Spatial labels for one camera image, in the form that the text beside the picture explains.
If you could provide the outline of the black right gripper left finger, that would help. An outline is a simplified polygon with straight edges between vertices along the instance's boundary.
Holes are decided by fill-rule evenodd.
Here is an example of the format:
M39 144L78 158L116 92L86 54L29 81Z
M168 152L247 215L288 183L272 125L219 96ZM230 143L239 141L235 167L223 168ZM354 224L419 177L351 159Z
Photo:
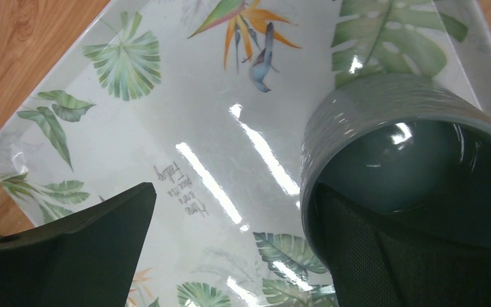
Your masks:
M156 202L143 182L0 238L0 306L125 306Z

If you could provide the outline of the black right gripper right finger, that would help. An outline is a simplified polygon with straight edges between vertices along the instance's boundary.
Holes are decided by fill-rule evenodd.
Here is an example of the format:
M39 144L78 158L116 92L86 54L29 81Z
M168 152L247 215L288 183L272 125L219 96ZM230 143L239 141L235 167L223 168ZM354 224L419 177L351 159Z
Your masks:
M421 232L325 184L313 228L340 306L491 306L491 248Z

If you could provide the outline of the grey ceramic mug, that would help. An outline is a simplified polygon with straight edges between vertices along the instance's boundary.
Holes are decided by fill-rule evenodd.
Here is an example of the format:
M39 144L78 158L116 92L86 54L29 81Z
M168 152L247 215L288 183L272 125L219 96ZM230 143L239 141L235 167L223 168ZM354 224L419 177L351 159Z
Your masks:
M306 125L300 177L323 263L321 184L398 228L491 248L491 117L427 77L372 74L328 94Z

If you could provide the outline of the floral white serving tray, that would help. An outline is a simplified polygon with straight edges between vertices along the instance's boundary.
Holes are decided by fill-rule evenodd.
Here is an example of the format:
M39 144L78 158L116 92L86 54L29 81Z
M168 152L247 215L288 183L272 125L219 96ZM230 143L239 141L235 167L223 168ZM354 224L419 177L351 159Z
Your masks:
M127 306L337 306L300 220L302 140L375 72L491 116L478 2L111 1L0 130L0 183L41 226L151 181Z

